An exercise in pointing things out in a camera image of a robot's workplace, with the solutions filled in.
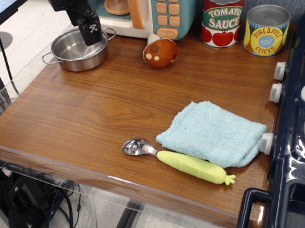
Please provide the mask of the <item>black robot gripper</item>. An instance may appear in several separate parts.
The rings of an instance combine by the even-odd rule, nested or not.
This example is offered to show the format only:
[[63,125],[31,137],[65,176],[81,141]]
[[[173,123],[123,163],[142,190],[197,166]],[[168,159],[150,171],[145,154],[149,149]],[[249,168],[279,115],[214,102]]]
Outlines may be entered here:
[[48,0],[54,11],[65,11],[73,26],[78,26],[86,46],[102,40],[100,19],[88,0]]

